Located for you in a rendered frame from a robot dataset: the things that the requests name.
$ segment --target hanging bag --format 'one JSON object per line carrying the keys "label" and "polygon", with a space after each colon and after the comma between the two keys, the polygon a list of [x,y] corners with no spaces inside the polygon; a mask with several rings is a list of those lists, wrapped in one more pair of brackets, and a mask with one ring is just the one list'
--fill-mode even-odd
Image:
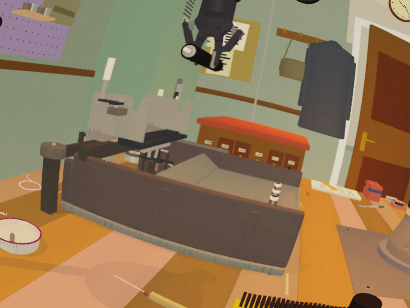
{"label": "hanging bag", "polygon": [[279,65],[279,75],[282,77],[291,78],[294,80],[303,80],[303,75],[305,75],[305,62],[298,61],[295,59],[285,58],[286,54],[288,53],[290,44],[292,41],[297,38],[300,34],[296,35],[293,39],[290,40],[288,48],[286,49],[285,55],[283,56],[282,60],[280,61]]}

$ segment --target wall clock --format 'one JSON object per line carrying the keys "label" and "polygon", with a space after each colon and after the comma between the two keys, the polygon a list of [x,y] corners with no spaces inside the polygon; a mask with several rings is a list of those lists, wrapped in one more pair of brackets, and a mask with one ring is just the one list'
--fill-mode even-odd
{"label": "wall clock", "polygon": [[312,4],[312,3],[316,3],[319,0],[298,0],[300,3],[304,3],[304,4]]}
{"label": "wall clock", "polygon": [[410,0],[389,0],[389,8],[398,20],[410,22]]}

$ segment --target white bowl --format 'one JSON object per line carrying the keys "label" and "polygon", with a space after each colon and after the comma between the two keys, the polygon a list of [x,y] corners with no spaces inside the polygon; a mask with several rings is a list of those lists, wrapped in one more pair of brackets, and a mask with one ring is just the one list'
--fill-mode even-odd
{"label": "white bowl", "polygon": [[[10,233],[14,233],[15,242],[10,242]],[[0,219],[0,248],[15,255],[28,255],[40,245],[40,229],[23,219]]]}

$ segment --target dark jacket hanging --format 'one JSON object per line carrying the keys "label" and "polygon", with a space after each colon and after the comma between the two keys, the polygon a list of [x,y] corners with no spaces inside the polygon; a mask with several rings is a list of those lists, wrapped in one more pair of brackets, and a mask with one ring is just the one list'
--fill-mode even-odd
{"label": "dark jacket hanging", "polygon": [[337,42],[310,44],[299,95],[299,126],[344,139],[356,73],[354,57]]}

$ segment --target wooden coat rack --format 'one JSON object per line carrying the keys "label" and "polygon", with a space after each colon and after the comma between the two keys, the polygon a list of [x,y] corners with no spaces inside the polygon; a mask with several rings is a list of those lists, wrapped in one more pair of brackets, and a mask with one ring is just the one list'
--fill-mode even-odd
{"label": "wooden coat rack", "polygon": [[311,44],[311,43],[321,43],[321,42],[326,42],[325,40],[320,39],[319,37],[313,37],[313,36],[309,36],[306,34],[303,34],[302,32],[293,32],[293,31],[289,31],[286,28],[278,28],[278,30],[276,31],[276,35],[277,36],[281,36],[281,37],[286,37],[288,39],[293,39],[296,35],[300,34],[297,38],[295,38],[295,41],[299,41],[302,43],[306,43],[306,41]]}

